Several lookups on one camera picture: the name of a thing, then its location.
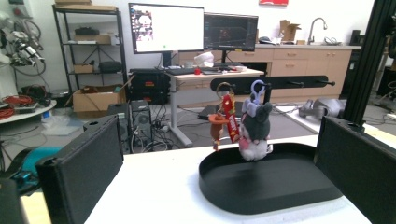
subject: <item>gray plush toy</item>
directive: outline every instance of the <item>gray plush toy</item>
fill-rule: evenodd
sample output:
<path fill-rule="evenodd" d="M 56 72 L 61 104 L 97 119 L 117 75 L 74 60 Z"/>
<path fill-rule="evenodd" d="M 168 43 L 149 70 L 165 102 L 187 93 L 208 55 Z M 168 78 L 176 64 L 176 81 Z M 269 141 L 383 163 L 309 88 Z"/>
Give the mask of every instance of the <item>gray plush toy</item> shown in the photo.
<path fill-rule="evenodd" d="M 243 103 L 244 115 L 240 124 L 239 151 L 247 161 L 260 160 L 272 151 L 272 146 L 267 144 L 271 129 L 269 115 L 272 108 L 269 102 L 256 105 L 252 99 L 246 99 Z"/>

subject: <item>wall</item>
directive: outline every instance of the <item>wall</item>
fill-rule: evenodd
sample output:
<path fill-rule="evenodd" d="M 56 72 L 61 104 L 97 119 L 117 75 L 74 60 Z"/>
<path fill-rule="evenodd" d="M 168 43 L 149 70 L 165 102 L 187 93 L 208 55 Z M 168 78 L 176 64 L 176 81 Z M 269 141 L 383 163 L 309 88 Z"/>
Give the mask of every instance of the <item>wall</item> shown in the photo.
<path fill-rule="evenodd" d="M 41 44 L 44 51 L 41 55 L 46 58 L 47 70 L 43 78 L 48 82 L 50 91 L 66 89 L 67 81 L 64 72 L 62 54 L 59 46 L 56 26 L 53 19 L 51 5 L 54 1 L 50 0 L 24 0 L 29 1 L 33 12 L 33 21 L 39 25 L 42 30 Z M 127 59 L 127 69 L 153 67 L 161 63 L 160 54 L 133 55 L 132 38 L 130 22 L 128 19 L 129 11 L 127 8 L 128 1 L 110 1 L 110 0 L 92 0 L 95 5 L 113 5 L 119 8 L 122 13 L 122 23 L 124 32 L 125 51 Z M 162 1 L 135 0 L 136 3 L 164 4 Z M 297 31 L 295 39 L 307 40 L 312 20 L 322 17 L 328 24 L 328 29 L 323 31 L 321 21 L 318 21 L 314 27 L 315 39 L 317 41 L 325 36 L 334 37 L 337 41 L 348 43 L 352 30 L 361 30 L 364 34 L 367 22 L 370 18 L 371 9 L 374 0 L 290 0 L 286 7 L 276 6 L 259 6 L 258 0 L 244 1 L 226 1 L 226 0 L 167 0 L 168 5 L 185 5 L 204 7 L 205 11 L 218 13 L 258 15 L 259 18 L 259 36 L 266 35 L 274 37 L 278 34 L 279 21 L 288 20 L 300 24 L 302 30 Z M 0 8 L 10 13 L 7 1 L 0 2 Z M 183 27 L 188 24 L 178 24 L 177 27 Z M 34 68 L 22 68 L 26 72 L 34 72 Z M 27 77 L 21 74 L 17 75 L 18 88 L 32 85 L 43 84 L 40 77 Z M 111 82 L 121 82 L 121 79 L 111 80 Z"/>

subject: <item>computer monitor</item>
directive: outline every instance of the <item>computer monitor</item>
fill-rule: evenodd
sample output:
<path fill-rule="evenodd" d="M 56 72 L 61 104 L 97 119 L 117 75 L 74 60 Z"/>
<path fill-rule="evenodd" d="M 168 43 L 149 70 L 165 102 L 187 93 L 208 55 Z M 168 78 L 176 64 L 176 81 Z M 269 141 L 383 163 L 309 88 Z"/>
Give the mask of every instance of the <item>computer monitor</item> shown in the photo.
<path fill-rule="evenodd" d="M 204 8 L 129 3 L 134 54 L 204 49 Z"/>
<path fill-rule="evenodd" d="M 219 14 L 204 15 L 204 49 L 225 51 L 254 51 L 258 16 Z"/>

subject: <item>black tray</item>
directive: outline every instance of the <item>black tray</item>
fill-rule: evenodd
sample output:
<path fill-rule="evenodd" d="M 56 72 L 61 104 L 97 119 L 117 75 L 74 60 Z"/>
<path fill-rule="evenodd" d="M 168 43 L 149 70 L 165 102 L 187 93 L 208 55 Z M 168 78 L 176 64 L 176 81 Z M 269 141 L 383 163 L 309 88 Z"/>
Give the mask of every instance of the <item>black tray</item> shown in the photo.
<path fill-rule="evenodd" d="M 316 148 L 274 144 L 260 161 L 245 161 L 238 148 L 207 156 L 199 166 L 201 192 L 215 206 L 253 215 L 341 197 L 314 164 Z"/>

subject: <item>wooden cabinet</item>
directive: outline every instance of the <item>wooden cabinet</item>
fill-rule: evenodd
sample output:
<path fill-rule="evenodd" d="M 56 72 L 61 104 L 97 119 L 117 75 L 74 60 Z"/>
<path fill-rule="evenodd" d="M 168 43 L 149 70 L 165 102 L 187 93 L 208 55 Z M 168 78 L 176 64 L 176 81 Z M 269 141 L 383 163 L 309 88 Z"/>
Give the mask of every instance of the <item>wooden cabinet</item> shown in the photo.
<path fill-rule="evenodd" d="M 274 54 L 273 49 L 256 49 L 253 52 L 237 52 L 228 53 L 228 61 L 239 63 L 262 63 L 272 61 Z"/>
<path fill-rule="evenodd" d="M 240 63 L 267 63 L 269 77 L 288 76 L 327 76 L 334 81 L 335 86 L 324 88 L 301 88 L 287 90 L 273 90 L 271 101 L 305 102 L 307 99 L 319 97 L 338 98 L 344 85 L 350 54 L 352 49 L 335 49 L 331 47 L 297 47 L 289 48 L 273 46 L 272 48 L 256 48 L 254 52 L 228 53 L 227 61 Z M 179 64 L 193 60 L 202 52 L 183 52 L 179 54 Z M 212 51 L 217 62 L 221 58 L 221 51 Z M 199 89 L 201 83 L 191 83 L 190 88 Z"/>
<path fill-rule="evenodd" d="M 307 49 L 275 49 L 270 77 L 305 76 L 309 51 Z M 301 97 L 304 89 L 273 90 L 272 98 Z"/>
<path fill-rule="evenodd" d="M 338 98 L 343 89 L 351 52 L 350 49 L 311 49 L 306 74 L 325 75 L 335 85 L 314 89 L 307 94 Z"/>

